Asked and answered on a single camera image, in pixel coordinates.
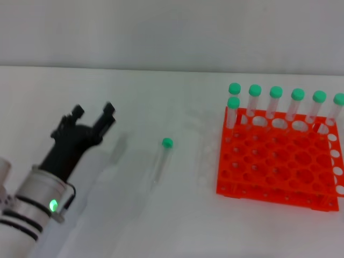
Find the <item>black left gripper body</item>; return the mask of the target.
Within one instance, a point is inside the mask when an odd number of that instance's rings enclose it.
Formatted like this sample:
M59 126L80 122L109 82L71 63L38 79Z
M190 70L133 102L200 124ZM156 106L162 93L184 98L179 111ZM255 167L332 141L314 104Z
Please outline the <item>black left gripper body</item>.
M51 134L55 143L38 168L63 182L68 181L83 154L89 148L99 145L103 135L103 124L97 123L89 127L66 121L60 122Z

